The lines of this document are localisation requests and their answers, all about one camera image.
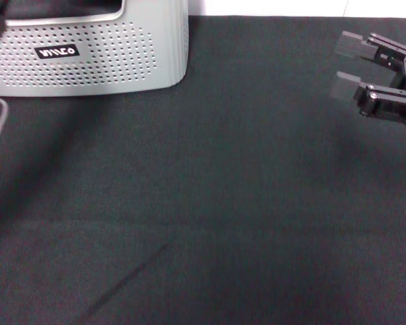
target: gray device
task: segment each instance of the gray device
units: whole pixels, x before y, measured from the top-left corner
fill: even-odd
[[[120,11],[7,20],[0,96],[127,93],[170,87],[185,75],[187,0],[122,0]]]

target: black label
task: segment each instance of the black label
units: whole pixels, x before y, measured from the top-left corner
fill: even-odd
[[[36,47],[35,51],[40,59],[57,59],[80,55],[80,52],[78,52],[75,44]]]

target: white wall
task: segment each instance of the white wall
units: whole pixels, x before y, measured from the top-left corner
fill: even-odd
[[[406,0],[189,0],[191,15],[406,18]]]

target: perforated grille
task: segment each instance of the perforated grille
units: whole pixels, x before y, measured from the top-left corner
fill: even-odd
[[[65,44],[75,44],[82,55],[49,62],[34,50]],[[0,83],[8,87],[142,82],[155,69],[152,34],[132,22],[9,28],[0,40]]]

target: dark cloth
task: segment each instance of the dark cloth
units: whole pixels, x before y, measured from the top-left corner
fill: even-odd
[[[190,25],[170,89],[9,100],[0,324],[406,324],[406,127],[328,96],[406,20]]]

